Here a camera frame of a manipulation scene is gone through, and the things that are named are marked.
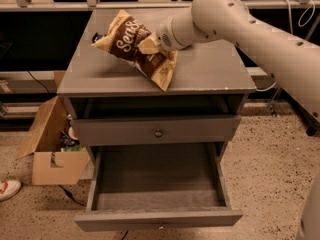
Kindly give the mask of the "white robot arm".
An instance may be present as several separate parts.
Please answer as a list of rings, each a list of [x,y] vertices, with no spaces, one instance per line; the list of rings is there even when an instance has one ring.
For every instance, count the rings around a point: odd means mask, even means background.
[[[318,46],[250,15],[240,0],[194,0],[157,29],[165,48],[224,39],[299,105],[319,114]],[[231,201],[244,211],[230,229],[197,229],[187,240],[319,240],[319,138],[286,107],[273,118],[250,107],[223,161]]]

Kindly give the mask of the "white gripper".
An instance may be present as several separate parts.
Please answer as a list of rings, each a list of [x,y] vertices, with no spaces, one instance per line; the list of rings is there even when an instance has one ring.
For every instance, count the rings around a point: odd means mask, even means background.
[[[173,16],[169,16],[160,23],[156,34],[149,35],[138,44],[142,54],[156,54],[161,51],[161,47],[169,52],[185,48],[174,35],[173,19]]]

